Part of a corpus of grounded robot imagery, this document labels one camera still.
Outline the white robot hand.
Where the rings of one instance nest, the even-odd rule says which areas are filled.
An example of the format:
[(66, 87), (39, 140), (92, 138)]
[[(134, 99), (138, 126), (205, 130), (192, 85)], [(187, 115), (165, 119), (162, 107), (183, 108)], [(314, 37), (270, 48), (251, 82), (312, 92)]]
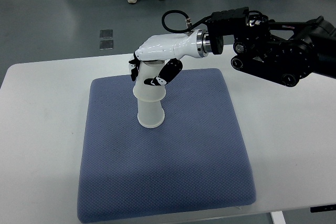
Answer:
[(180, 61), (184, 56), (196, 59), (207, 57), (212, 52), (208, 32), (196, 29), (183, 34), (153, 35), (148, 38), (129, 60), (132, 81), (139, 75), (140, 61), (169, 60), (154, 78), (144, 80), (149, 86), (165, 86), (182, 70)]

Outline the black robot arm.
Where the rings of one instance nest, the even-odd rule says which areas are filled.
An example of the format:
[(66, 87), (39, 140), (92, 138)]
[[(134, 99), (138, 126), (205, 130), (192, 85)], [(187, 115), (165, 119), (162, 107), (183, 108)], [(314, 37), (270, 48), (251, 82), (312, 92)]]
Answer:
[(182, 70), (182, 58), (220, 55), (224, 37), (233, 36), (231, 66), (283, 86), (294, 87), (311, 73), (335, 77), (335, 27), (323, 17), (307, 22), (276, 22), (248, 7), (214, 12), (186, 28), (166, 29), (147, 39), (129, 61), (135, 80), (143, 62), (163, 61), (159, 73), (145, 84), (164, 86)]

